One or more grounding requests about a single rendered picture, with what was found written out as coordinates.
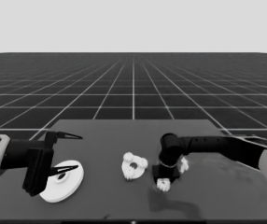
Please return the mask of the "large thick white disc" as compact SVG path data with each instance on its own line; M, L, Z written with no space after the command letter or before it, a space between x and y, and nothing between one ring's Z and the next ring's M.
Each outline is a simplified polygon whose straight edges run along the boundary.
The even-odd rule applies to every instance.
M79 161L69 160L57 164L57 167L62 166L76 166L76 169L48 178L45 190L39 194L47 203L58 203L67 199L76 192L83 180L85 172Z

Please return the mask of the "small white T-shaped piece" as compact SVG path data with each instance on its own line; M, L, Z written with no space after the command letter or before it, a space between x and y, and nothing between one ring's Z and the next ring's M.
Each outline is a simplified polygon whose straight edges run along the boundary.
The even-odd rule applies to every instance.
M186 160L185 157L182 157L180 160L180 169L179 172L183 174L184 172L189 170L189 162Z

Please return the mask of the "white round carrier with pins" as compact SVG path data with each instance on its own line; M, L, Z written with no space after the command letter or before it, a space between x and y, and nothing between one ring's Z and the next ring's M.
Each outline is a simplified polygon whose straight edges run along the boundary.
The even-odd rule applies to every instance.
M133 160L131 162L126 162L126 161L122 161L121 164L121 171L122 173L126 170L126 169L134 169L135 170L135 177L133 180L140 178L144 172L146 171L146 169L142 169L138 166L137 164L137 158L140 156L134 155Z

